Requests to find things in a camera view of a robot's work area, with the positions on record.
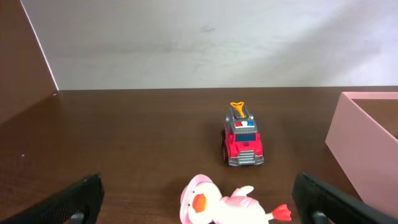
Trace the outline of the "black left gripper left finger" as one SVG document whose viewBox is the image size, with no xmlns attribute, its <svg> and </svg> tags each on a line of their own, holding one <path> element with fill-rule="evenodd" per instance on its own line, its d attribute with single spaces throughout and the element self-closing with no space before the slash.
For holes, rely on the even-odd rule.
<svg viewBox="0 0 398 224">
<path fill-rule="evenodd" d="M 1 223 L 96 223 L 103 200 L 100 175 L 91 174 Z"/>
</svg>

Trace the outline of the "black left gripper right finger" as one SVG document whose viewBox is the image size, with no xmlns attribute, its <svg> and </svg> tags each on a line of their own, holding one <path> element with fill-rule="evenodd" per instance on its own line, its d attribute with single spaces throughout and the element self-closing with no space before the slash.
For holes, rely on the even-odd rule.
<svg viewBox="0 0 398 224">
<path fill-rule="evenodd" d="M 292 197 L 302 223 L 395 224 L 395 218 L 303 172 L 295 178 Z"/>
</svg>

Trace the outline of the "red grey toy fire truck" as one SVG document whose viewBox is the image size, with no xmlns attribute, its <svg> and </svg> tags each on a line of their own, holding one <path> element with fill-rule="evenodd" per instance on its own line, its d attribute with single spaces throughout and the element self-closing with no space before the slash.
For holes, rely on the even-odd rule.
<svg viewBox="0 0 398 224">
<path fill-rule="evenodd" d="M 221 148 L 223 160 L 229 166 L 258 166 L 265 161 L 254 115 L 243 101 L 229 104 L 221 132 Z"/>
</svg>

